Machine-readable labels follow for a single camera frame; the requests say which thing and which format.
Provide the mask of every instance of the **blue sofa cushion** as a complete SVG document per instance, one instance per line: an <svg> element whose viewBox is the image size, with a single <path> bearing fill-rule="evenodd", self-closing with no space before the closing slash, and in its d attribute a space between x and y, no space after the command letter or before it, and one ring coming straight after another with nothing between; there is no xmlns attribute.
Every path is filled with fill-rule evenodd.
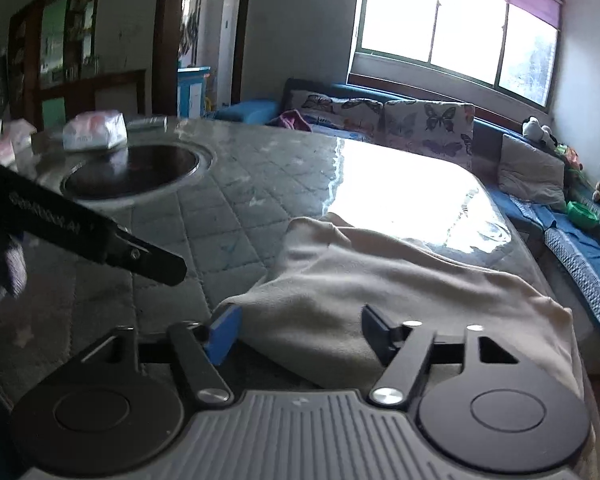
<svg viewBox="0 0 600 480"><path fill-rule="evenodd" d="M280 114L280 105L268 99L254 99L220 108L215 119L244 124L266 124Z"/></svg>

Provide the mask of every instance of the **glass cabinet door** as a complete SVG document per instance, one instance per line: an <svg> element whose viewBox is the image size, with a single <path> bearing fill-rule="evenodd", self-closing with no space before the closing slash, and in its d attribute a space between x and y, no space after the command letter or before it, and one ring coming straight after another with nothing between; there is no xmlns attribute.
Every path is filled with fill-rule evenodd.
<svg viewBox="0 0 600 480"><path fill-rule="evenodd" d="M64 19L66 1L54 0L42 12L40 88L64 82Z"/></svg>
<svg viewBox="0 0 600 480"><path fill-rule="evenodd" d="M95 0L70 0L64 46L66 81L96 75L93 55Z"/></svg>

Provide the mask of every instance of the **beige cloth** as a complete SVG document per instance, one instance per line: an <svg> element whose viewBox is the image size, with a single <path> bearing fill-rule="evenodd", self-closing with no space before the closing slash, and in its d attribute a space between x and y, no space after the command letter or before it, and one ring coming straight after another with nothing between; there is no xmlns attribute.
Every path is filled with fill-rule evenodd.
<svg viewBox="0 0 600 480"><path fill-rule="evenodd" d="M590 386L571 311L512 274L461 264L346 226L335 216L331 220L341 226L292 220L268 275L221 303L220 310L232 303L243 308L244 342L319 386L367 392L382 367L362 335L364 304L381 308L395 322L420 320L444 335L483 325L589 401L594 430L579 472L600 479L598 412L586 399Z"/></svg>

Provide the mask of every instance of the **circular base plate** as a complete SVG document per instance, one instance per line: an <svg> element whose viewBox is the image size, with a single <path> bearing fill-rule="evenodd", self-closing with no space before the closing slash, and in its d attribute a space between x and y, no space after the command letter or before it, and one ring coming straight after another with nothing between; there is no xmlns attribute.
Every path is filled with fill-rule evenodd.
<svg viewBox="0 0 600 480"><path fill-rule="evenodd" d="M149 192L196 171L200 158L179 146L129 146L79 166L61 184L73 200L113 200Z"/></svg>
<svg viewBox="0 0 600 480"><path fill-rule="evenodd" d="M435 386L418 407L423 435L457 462L491 473L569 463L589 434L586 409L549 375L516 373L520 366L480 365Z"/></svg>
<svg viewBox="0 0 600 480"><path fill-rule="evenodd" d="M40 469L68 478L108 477L137 468L178 434L184 410L156 381L105 387L40 384L11 415L11 436Z"/></svg>

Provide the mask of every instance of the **gray pillow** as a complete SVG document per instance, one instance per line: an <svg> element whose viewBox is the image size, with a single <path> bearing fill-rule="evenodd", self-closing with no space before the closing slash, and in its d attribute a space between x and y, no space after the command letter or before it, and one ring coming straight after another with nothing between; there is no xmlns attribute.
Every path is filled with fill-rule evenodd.
<svg viewBox="0 0 600 480"><path fill-rule="evenodd" d="M502 136L498 187L522 200L563 211L564 163L522 140Z"/></svg>

